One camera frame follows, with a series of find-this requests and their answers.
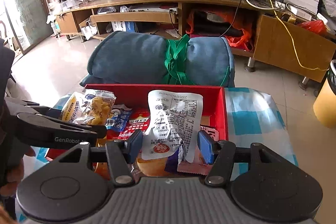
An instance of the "human hand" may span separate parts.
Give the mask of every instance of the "human hand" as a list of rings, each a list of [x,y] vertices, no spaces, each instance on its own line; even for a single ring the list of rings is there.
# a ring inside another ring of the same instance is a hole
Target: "human hand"
[[[35,151],[30,147],[26,155],[29,157],[34,157]],[[21,159],[19,166],[11,169],[7,173],[6,179],[8,183],[0,188],[0,195],[3,197],[15,195],[16,188],[23,179],[24,173],[25,169],[23,165],[23,159]]]

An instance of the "open drawer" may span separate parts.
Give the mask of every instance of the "open drawer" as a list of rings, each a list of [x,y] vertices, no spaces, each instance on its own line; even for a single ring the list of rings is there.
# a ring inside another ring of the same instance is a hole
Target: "open drawer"
[[[321,82],[334,55],[336,44],[332,41],[284,22],[291,33],[302,68],[296,58],[292,40],[285,27],[276,19],[261,15],[257,24],[257,40],[253,58]]]
[[[177,15],[173,12],[110,13],[103,15],[92,15],[91,21],[94,23],[108,22],[108,21],[143,21],[143,22],[177,23]]]

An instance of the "checkered tablecloth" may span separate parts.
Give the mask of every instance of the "checkered tablecloth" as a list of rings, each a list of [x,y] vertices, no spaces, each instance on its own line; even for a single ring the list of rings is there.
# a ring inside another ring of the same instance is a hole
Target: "checkered tablecloth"
[[[55,108],[62,109],[68,96],[62,97]],[[229,140],[239,147],[250,147],[259,142],[280,156],[298,165],[285,123],[271,95],[249,88],[225,88]],[[48,163],[46,148],[34,147],[35,158],[24,157],[25,176]],[[235,164],[231,179],[247,171],[247,164]],[[25,219],[17,208],[17,219]]]

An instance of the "red box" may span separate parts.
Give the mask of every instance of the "red box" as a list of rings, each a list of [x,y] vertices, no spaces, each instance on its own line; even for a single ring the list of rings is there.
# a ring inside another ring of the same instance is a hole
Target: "red box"
[[[202,116],[210,116],[210,126],[219,132],[220,140],[228,140],[224,88],[202,85],[88,84],[87,89],[107,90],[117,97],[115,104],[130,108],[148,108],[148,93],[152,90],[190,92],[203,96]]]

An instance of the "trash can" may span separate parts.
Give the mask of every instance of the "trash can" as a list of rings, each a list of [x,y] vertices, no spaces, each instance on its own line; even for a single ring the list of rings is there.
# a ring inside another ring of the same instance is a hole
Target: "trash can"
[[[313,109],[316,118],[326,127],[336,127],[336,60],[330,62],[320,94],[315,100]]]

